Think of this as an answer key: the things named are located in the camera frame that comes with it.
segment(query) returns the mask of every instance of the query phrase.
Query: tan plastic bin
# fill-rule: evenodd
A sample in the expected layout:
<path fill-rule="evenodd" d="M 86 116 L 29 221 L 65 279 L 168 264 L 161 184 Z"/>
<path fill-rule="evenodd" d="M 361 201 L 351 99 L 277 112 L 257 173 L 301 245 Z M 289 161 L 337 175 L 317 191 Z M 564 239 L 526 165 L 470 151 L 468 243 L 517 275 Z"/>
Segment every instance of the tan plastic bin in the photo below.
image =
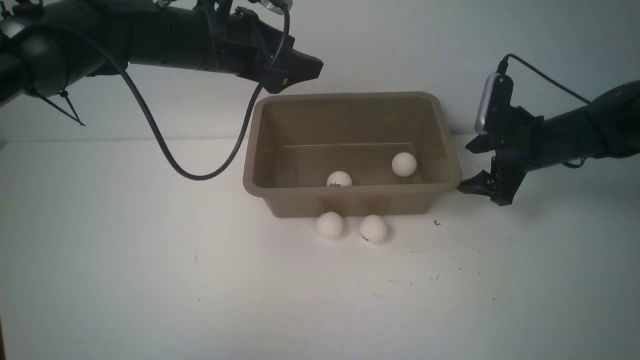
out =
<path fill-rule="evenodd" d="M 399 177 L 391 161 L 412 153 L 418 169 Z M 327 187 L 345 171 L 353 186 Z M 460 164 L 440 102 L 422 92 L 275 96 L 255 107 L 244 188 L 276 217 L 425 213 L 458 187 Z"/>

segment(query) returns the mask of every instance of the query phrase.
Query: white ball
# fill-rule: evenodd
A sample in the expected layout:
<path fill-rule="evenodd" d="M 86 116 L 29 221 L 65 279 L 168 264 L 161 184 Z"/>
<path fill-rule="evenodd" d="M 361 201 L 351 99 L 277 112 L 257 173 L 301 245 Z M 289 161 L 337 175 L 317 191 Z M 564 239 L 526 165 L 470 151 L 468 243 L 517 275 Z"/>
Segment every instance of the white ball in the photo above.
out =
<path fill-rule="evenodd" d="M 329 211 L 318 217 L 316 220 L 316 230 L 323 238 L 335 239 L 344 230 L 344 221 L 340 215 Z"/>
<path fill-rule="evenodd" d="M 344 171 L 336 171 L 326 180 L 327 186 L 351 186 L 351 176 Z"/>
<path fill-rule="evenodd" d="M 408 152 L 399 153 L 391 162 L 391 168 L 394 170 L 396 175 L 402 177 L 413 175 L 417 167 L 418 162 L 415 161 L 413 155 L 409 154 Z"/>
<path fill-rule="evenodd" d="M 384 242 L 387 237 L 387 223 L 378 215 L 369 215 L 360 224 L 362 238 L 374 244 Z"/>

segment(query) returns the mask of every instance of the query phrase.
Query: black cable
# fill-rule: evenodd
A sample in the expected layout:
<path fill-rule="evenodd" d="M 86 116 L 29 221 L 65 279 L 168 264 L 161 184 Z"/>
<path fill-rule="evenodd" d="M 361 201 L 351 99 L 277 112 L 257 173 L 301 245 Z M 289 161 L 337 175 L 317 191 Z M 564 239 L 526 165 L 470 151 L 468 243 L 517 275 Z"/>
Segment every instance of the black cable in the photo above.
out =
<path fill-rule="evenodd" d="M 175 158 L 171 154 L 171 150 L 169 150 L 169 147 L 167 146 L 167 144 L 166 144 L 166 142 L 165 142 L 165 140 L 164 140 L 164 138 L 162 136 L 162 133 L 160 132 L 160 129 L 158 128 L 158 125 L 156 124 L 156 121 L 154 120 L 154 117 L 151 114 L 151 111 L 149 110 L 149 107 L 147 106 L 147 103 L 145 102 L 144 98 L 142 98 L 142 95 L 140 94 L 140 91 L 138 90 L 136 85 L 133 83 L 133 80 L 129 77 L 129 75 L 127 74 L 125 69 L 122 67 L 122 65 L 118 62 L 118 60 L 116 60 L 109 53 L 109 51 L 106 50 L 102 45 L 98 44 L 93 39 L 84 36 L 83 34 L 80 34 L 80 33 L 76 32 L 76 31 L 73 31 L 73 30 L 69 30 L 67 28 L 58 27 L 58 26 L 50 26 L 50 25 L 44 25 L 43 24 L 43 25 L 31 26 L 28 29 L 29 30 L 35 30 L 37 28 L 51 28 L 51 29 L 55 29 L 55 30 L 67 33 L 67 34 L 71 34 L 71 35 L 75 36 L 76 38 L 81 39 L 82 41 L 84 41 L 88 45 L 92 46 L 98 52 L 100 52 L 100 54 L 102 54 L 113 65 L 113 67 L 118 71 L 118 73 L 122 76 L 124 81 L 127 83 L 127 86 L 129 87 L 129 89 L 133 93 L 133 96 L 136 98 L 138 104 L 140 105 L 140 109 L 142 110 L 142 112 L 145 115 L 145 118 L 147 119 L 147 122 L 149 123 L 149 126 L 151 127 L 151 131 L 153 132 L 153 134 L 154 134 L 154 136 L 156 138 L 156 141 L 158 142 L 158 145 L 160 146 L 160 149 L 162 150 L 162 152 L 164 154 L 164 157 L 166 158 L 167 161 L 169 161 L 169 164 L 173 167 L 173 169 L 176 172 L 178 172 L 178 174 L 186 177 L 187 179 L 194 180 L 194 181 L 205 181 L 205 180 L 210 180 L 210 179 L 220 175 L 223 171 L 225 171 L 227 169 L 227 167 L 231 164 L 231 162 L 234 160 L 235 156 L 238 153 L 238 150 L 240 149 L 240 146 L 242 145 L 242 142 L 244 140 L 244 136 L 246 134 L 246 130 L 247 130 L 248 126 L 249 126 L 249 120 L 251 119 L 251 113 L 252 113 L 253 107 L 255 106 L 255 102 L 258 99 L 258 96 L 260 95 L 260 92 L 264 88 L 265 83 L 269 79 L 269 76 L 271 75 L 271 73 L 273 71 L 273 67 L 275 66 L 275 63 L 276 63 L 278 57 L 280 56 L 280 53 L 282 52 L 282 48 L 284 47 L 285 40 L 289 36 L 289 27 L 291 25 L 291 16 L 289 14 L 289 9 L 288 9 L 286 4 L 283 5 L 281 7 L 281 9 L 282 9 L 282 12 L 284 13 L 284 29 L 282 31 L 282 37 L 280 39 L 280 43 L 278 44 L 278 48 L 276 50 L 276 53 L 273 56 L 273 60 L 271 61 L 271 63 L 269 63 L 269 67 L 267 68 L 265 73 L 262 75 L 262 78 L 258 82 L 258 85 L 255 87 L 255 90 L 253 91 L 253 95 L 251 96 L 251 99 L 249 100 L 249 105 L 247 106 L 246 113 L 244 115 L 244 121 L 243 121 L 243 124 L 242 124 L 242 128 L 240 129 L 240 134 L 238 135 L 238 139 L 236 141 L 236 144 L 235 144 L 234 148 L 231 150 L 231 153 L 229 154 L 227 160 L 217 170 L 215 170 L 214 172 L 212 172 L 210 174 L 207 174 L 207 175 L 193 175 L 193 174 L 190 174 L 189 172 L 184 170 L 175 161 Z"/>
<path fill-rule="evenodd" d="M 507 60 L 509 58 L 512 58 L 512 59 L 516 60 L 517 62 L 521 63 L 522 65 L 526 66 L 527 68 L 529 68 L 529 70 L 535 72 L 541 78 L 543 78 L 544 80 L 547 80 L 549 83 L 552 83 L 553 85 L 558 87 L 560 90 L 566 92 L 567 94 L 573 96 L 574 98 L 584 102 L 587 105 L 591 104 L 591 101 L 589 101 L 589 100 L 585 99 L 584 97 L 576 94 L 574 91 L 569 90 L 569 88 L 567 88 L 566 86 L 563 86 L 560 83 L 558 83 L 557 81 L 555 81 L 552 78 L 548 77 L 545 73 L 543 73 L 542 71 L 536 69 L 533 65 L 531 65 L 530 63 L 524 61 L 521 57 L 519 57 L 517 55 L 514 55 L 514 54 L 505 55 L 505 57 L 500 62 L 500 66 L 498 66 L 498 72 L 500 72 L 501 74 L 505 73 L 505 71 L 507 70 Z M 585 158 L 581 158 L 579 164 L 563 163 L 562 165 L 564 165 L 564 166 L 566 166 L 568 168 L 576 169 L 576 168 L 582 167 L 584 165 L 585 161 L 586 161 Z"/>
<path fill-rule="evenodd" d="M 508 58 L 512 58 L 514 60 L 516 60 L 517 62 L 521 63 L 522 65 L 528 67 L 531 71 L 535 72 L 537 75 L 539 75 L 541 78 L 543 78 L 544 80 L 547 80 L 548 82 L 552 83 L 553 85 L 555 85 L 556 87 L 558 87 L 559 89 L 561 89 L 562 91 L 566 92 L 567 94 L 573 96 L 574 98 L 584 102 L 585 104 L 591 104 L 591 101 L 583 98 L 582 96 L 576 94 L 575 92 L 569 90 L 568 88 L 566 88 L 563 85 L 560 85 L 560 83 L 558 83 L 557 81 L 553 80 L 552 78 L 548 77 L 547 75 L 545 75 L 542 71 L 536 69 L 535 67 L 533 67 L 533 65 L 531 65 L 530 63 L 527 63 L 526 61 L 524 61 L 523 59 L 521 59 L 521 57 L 514 55 L 514 54 L 507 54 L 504 57 L 504 61 L 506 61 Z"/>

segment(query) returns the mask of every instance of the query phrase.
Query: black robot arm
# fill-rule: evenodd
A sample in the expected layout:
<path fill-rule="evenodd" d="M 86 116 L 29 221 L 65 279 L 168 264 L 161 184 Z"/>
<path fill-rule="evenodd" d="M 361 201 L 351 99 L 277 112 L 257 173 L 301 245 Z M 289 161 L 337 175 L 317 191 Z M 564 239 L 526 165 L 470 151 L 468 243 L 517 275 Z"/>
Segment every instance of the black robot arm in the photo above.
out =
<path fill-rule="evenodd" d="M 513 81 L 506 75 L 506 56 L 489 76 L 476 120 L 480 133 L 467 149 L 495 151 L 491 171 L 460 184 L 463 193 L 489 196 L 510 205 L 525 175 L 533 170 L 586 158 L 626 158 L 640 152 L 640 81 L 616 87 L 592 102 L 543 75 L 587 105 L 544 120 L 511 105 Z M 526 66 L 540 73 L 524 62 Z"/>
<path fill-rule="evenodd" d="M 282 32 L 261 22 L 232 0 L 198 0 L 193 10 L 160 6 L 152 0 L 61 0 L 43 6 L 20 0 L 0 22 L 0 105 L 26 92 L 60 93 L 85 76 L 118 74 L 80 33 L 127 63 L 224 72 L 260 81 Z M 277 94 L 315 79 L 321 60 L 293 49 L 287 36 L 264 88 Z"/>

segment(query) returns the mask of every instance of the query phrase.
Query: white table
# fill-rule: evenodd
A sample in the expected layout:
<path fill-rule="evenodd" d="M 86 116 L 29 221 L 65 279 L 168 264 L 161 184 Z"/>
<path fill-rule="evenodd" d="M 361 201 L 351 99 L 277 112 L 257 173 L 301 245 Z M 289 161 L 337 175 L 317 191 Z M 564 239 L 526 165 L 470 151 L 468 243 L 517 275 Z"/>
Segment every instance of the white table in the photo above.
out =
<path fill-rule="evenodd" d="M 465 178 L 488 156 L 464 151 Z M 205 172 L 232 140 L 173 141 Z M 242 187 L 173 172 L 154 142 L 0 151 L 0 314 L 9 359 L 640 357 L 640 156 L 527 175 L 515 204 L 445 194 L 387 217 L 281 220 Z"/>

